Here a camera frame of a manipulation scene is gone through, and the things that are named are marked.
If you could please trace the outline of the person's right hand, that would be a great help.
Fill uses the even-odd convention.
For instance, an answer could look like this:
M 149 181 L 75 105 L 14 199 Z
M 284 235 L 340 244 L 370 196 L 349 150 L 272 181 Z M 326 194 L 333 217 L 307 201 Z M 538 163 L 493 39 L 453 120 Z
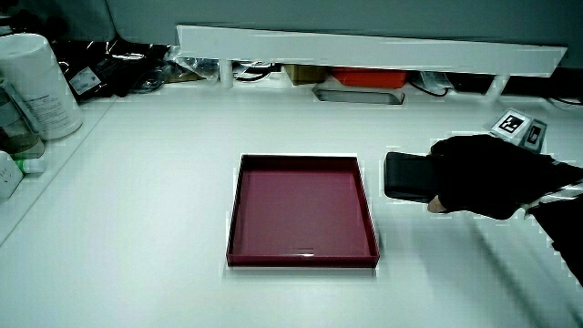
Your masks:
M 427 209 L 506 220 L 557 186 L 553 159 L 540 153 L 547 125 L 509 109 L 487 134 L 452 136 L 429 152 L 438 188 Z

